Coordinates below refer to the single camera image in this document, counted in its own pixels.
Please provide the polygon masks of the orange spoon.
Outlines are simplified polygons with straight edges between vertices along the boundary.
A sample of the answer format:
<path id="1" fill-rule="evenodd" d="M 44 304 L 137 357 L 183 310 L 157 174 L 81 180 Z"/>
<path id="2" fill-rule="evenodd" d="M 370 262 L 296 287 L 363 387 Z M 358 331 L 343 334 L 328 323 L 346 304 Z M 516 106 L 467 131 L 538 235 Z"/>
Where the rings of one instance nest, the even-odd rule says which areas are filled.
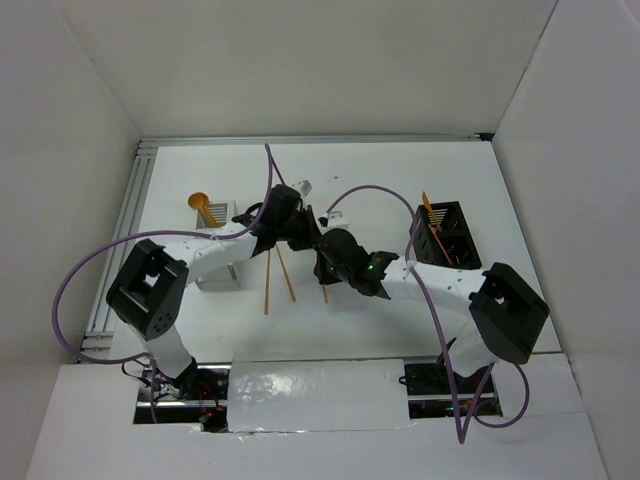
<path id="1" fill-rule="evenodd" d="M 200 213 L 203 221 L 208 227 L 216 228 L 218 222 L 214 215 L 209 210 L 209 198 L 203 192 L 195 192 L 191 194 L 187 200 L 190 208 Z"/>

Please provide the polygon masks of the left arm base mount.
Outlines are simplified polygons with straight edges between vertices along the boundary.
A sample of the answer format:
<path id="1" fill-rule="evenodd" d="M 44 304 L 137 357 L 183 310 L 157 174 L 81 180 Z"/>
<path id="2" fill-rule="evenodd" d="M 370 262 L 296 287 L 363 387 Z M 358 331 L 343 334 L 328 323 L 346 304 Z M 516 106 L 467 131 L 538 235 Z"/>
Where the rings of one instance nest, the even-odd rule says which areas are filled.
<path id="1" fill-rule="evenodd" d="M 134 425 L 190 424 L 207 433 L 228 432 L 230 364 L 199 364 L 178 383 L 160 372 L 153 376 L 149 363 L 136 360 L 131 366 L 121 372 L 138 388 Z"/>

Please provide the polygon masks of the orange fork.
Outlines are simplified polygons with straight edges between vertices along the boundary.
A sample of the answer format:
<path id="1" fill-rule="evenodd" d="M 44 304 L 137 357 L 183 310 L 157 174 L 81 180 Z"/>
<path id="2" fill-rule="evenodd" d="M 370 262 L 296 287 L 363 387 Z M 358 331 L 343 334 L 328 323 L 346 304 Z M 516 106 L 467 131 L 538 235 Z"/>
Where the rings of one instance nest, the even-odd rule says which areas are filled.
<path id="1" fill-rule="evenodd" d="M 440 221 L 439 221 L 439 219 L 438 219 L 438 217 L 437 217 L 437 215 L 435 213 L 435 210 L 434 210 L 431 202 L 429 201 L 429 198 L 428 198 L 428 196 L 427 196 L 425 191 L 422 192 L 421 198 L 422 198 L 422 202 L 423 202 L 424 207 L 426 208 L 426 210 L 429 213 L 429 216 L 431 218 L 431 223 L 434 225 L 434 228 L 436 230 L 440 230 L 441 229 Z"/>

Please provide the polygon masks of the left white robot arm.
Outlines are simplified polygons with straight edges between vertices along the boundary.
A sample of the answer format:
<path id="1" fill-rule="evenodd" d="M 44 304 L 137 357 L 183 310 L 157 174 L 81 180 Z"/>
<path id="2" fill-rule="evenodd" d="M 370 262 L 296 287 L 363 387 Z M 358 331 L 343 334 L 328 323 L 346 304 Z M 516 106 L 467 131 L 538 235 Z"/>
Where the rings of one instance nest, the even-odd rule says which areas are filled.
<path id="1" fill-rule="evenodd" d="M 106 294 L 106 302 L 140 339 L 162 374 L 163 389 L 176 399 L 197 387 L 197 362 L 175 327 L 186 287 L 231 263 L 249 260 L 280 241 L 307 250 L 319 235 L 305 199 L 311 184 L 271 188 L 256 214 L 246 211 L 222 228 L 194 239 L 158 245 L 141 240 L 131 250 Z"/>

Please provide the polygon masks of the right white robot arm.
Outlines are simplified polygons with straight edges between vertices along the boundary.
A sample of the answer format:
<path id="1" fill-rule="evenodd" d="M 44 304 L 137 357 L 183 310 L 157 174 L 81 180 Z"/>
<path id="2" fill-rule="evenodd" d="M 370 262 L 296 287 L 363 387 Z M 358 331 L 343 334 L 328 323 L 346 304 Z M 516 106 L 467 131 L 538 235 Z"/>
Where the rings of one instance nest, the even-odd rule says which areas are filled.
<path id="1" fill-rule="evenodd" d="M 464 270 L 369 253 L 340 228 L 317 237 L 314 250 L 314 274 L 322 285 L 343 282 L 367 297 L 424 300 L 465 317 L 460 332 L 444 342 L 448 360 L 436 369 L 438 384 L 448 392 L 460 391 L 492 363 L 527 364 L 549 317 L 547 303 L 504 263 Z"/>

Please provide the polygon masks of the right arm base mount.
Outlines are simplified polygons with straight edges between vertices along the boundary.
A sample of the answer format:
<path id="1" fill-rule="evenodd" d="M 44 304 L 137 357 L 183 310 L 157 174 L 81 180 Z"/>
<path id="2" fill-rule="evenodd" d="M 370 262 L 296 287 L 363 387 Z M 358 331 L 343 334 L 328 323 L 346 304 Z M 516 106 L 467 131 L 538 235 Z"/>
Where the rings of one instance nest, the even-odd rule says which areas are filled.
<path id="1" fill-rule="evenodd" d="M 481 384 L 487 367 L 479 369 L 469 378 L 454 374 L 460 416 L 470 411 L 476 390 Z M 421 361 L 404 364 L 404 373 L 398 382 L 406 388 L 410 419 L 453 418 L 454 405 L 448 376 L 443 362 Z M 501 416 L 498 395 L 492 378 L 489 378 L 476 403 L 477 413 L 484 416 Z"/>

